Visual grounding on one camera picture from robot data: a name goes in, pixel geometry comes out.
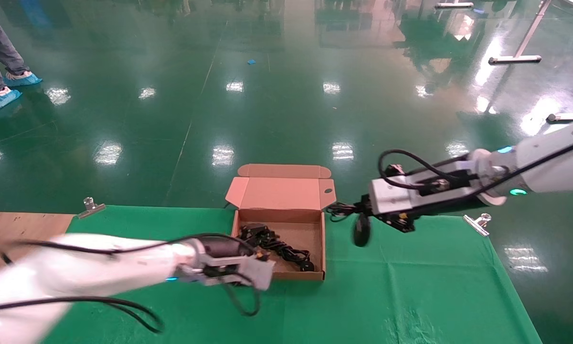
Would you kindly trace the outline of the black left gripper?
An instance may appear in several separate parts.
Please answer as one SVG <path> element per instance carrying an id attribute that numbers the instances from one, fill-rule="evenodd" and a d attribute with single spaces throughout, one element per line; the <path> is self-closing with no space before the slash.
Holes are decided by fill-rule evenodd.
<path id="1" fill-rule="evenodd" d="M 270 254 L 262 247 L 253 247 L 252 257 L 259 261 L 267 262 L 270 260 Z M 219 284 L 234 284 L 250 286 L 250 279 L 238 271 L 235 265 L 204 268 L 204 285 L 213 286 Z"/>

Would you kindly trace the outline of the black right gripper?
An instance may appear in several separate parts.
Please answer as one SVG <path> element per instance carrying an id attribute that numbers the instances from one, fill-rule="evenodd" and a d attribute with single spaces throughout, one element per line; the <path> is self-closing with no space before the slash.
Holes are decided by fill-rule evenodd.
<path id="1" fill-rule="evenodd" d="M 441 201 L 436 204 L 420 205 L 413 209 L 375 214 L 369 194 L 361 196 L 363 209 L 361 214 L 367 218 L 376 218 L 381 222 L 403 233 L 415 231 L 415 220 L 422 216 L 434 216 L 444 213 L 462 213 L 463 211 L 478 207 L 477 198 L 463 198 L 457 200 Z"/>

